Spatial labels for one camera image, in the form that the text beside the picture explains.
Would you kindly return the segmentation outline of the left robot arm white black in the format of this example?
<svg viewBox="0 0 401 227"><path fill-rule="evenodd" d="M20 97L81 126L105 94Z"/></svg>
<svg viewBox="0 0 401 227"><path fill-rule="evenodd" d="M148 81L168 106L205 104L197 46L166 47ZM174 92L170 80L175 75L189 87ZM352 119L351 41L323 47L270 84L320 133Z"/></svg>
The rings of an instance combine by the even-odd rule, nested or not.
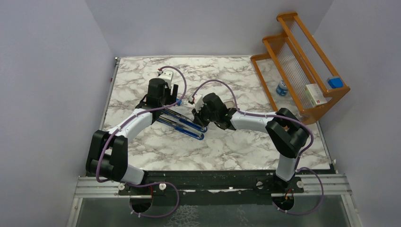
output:
<svg viewBox="0 0 401 227"><path fill-rule="evenodd" d="M151 79L147 94L127 119L108 131L97 130L93 134L86 171L101 183L106 180L130 183L135 193L145 193L149 183L145 178L147 173L129 165L128 144L156 121L163 108L176 103L178 88L164 79Z"/></svg>

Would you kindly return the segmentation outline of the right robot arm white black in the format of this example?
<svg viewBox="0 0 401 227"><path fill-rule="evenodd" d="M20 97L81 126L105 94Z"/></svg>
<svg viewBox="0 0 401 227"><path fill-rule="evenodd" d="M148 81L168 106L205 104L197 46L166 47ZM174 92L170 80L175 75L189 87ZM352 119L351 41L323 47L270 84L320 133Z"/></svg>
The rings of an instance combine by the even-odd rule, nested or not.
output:
<svg viewBox="0 0 401 227"><path fill-rule="evenodd" d="M291 111L281 108L275 113L242 112L234 107L228 108L215 93L193 95L189 103L194 105L193 122L202 127L212 122L222 130L251 130L268 134L280 154L273 175L273 187L278 192L285 192L291 187L300 150L313 135Z"/></svg>

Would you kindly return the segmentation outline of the staple box tray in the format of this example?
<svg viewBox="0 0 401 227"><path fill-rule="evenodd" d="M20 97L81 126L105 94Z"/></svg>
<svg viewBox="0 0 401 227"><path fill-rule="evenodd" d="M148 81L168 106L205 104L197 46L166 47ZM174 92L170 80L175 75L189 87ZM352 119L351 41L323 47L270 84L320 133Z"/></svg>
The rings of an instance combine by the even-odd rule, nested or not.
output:
<svg viewBox="0 0 401 227"><path fill-rule="evenodd" d="M234 101L226 101L226 102L224 102L224 105L225 105L225 107L226 107L227 109L235 108L235 103L234 103Z"/></svg>

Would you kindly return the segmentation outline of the blue black stapler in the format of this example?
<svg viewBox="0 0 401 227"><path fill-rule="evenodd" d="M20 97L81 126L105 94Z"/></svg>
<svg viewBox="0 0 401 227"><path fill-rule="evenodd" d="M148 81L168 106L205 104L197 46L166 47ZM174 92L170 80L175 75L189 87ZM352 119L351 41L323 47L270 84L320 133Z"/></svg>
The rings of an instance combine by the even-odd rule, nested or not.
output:
<svg viewBox="0 0 401 227"><path fill-rule="evenodd" d="M199 125L193 123L192 120L189 117L186 117L183 114L180 114L180 113L178 113L176 111L173 111L171 109L168 109L168 108L164 109L163 113L178 119L179 122L183 123L184 125L189 126L190 128L193 128L193 129L195 129L197 131L207 132L207 130L208 130L207 127L199 126Z"/></svg>

